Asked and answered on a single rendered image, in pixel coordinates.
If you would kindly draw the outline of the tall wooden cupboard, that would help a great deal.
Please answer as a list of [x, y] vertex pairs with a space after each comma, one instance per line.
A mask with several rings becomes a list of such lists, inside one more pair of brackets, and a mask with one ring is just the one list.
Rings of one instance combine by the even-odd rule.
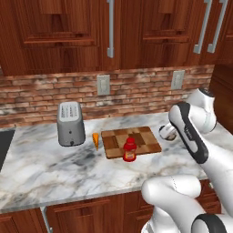
[[215, 65], [209, 89], [218, 122], [233, 135], [233, 65]]

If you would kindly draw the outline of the red condiment bottle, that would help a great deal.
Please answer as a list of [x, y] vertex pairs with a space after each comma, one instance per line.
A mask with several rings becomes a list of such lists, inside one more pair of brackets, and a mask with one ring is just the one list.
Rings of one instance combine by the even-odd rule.
[[137, 145], [133, 137], [129, 137], [124, 144], [124, 155], [123, 159], [126, 162], [133, 162], [136, 160]]

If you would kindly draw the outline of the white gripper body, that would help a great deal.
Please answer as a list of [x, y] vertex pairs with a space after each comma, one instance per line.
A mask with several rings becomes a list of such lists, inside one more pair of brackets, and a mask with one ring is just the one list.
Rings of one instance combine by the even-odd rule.
[[173, 141], [177, 137], [177, 131], [170, 123], [162, 126], [158, 132], [163, 139], [168, 141]]

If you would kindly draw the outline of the wooden wall cupboard door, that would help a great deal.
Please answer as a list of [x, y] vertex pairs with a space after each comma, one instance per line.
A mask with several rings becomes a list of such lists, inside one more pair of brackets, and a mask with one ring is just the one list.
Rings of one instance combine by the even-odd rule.
[[123, 0], [121, 67], [198, 65], [193, 50], [206, 7], [204, 0]]
[[[219, 0], [214, 0], [208, 45], [213, 42], [221, 8], [222, 4]], [[207, 60], [210, 64], [215, 65], [233, 63], [233, 0], [228, 0], [228, 7], [221, 26], [216, 51], [214, 54], [207, 52]]]
[[106, 0], [0, 0], [0, 66], [5, 76], [119, 68], [121, 0], [114, 6], [114, 58]]

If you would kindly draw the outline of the grey toaster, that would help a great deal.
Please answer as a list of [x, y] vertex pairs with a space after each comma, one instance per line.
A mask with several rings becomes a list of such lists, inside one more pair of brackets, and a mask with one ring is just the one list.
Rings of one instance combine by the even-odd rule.
[[63, 102], [57, 109], [58, 143], [62, 147], [75, 147], [86, 141], [82, 109], [78, 102]]

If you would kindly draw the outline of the grey wall outlet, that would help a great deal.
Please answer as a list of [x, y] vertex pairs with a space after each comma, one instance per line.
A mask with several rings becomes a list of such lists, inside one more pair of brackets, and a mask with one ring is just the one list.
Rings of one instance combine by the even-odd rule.
[[97, 94], [107, 96], [110, 94], [110, 75], [98, 75], [96, 77]]
[[177, 71], [173, 72], [172, 81], [171, 81], [171, 89], [172, 90], [182, 88], [184, 74], [185, 74], [184, 70], [177, 70]]

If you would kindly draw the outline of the black hob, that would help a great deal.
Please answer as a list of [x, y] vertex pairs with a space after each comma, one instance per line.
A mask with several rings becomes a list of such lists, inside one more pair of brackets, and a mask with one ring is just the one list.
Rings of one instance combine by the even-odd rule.
[[13, 129], [0, 132], [0, 171], [2, 170], [14, 134], [15, 131]]

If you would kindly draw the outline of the wooden checkered cutting board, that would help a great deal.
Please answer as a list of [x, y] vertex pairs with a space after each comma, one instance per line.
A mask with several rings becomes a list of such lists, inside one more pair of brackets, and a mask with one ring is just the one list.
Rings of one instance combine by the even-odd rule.
[[131, 127], [101, 132], [106, 158], [119, 158], [124, 155], [124, 144], [129, 137], [135, 139], [136, 155], [159, 153], [161, 146], [150, 127]]

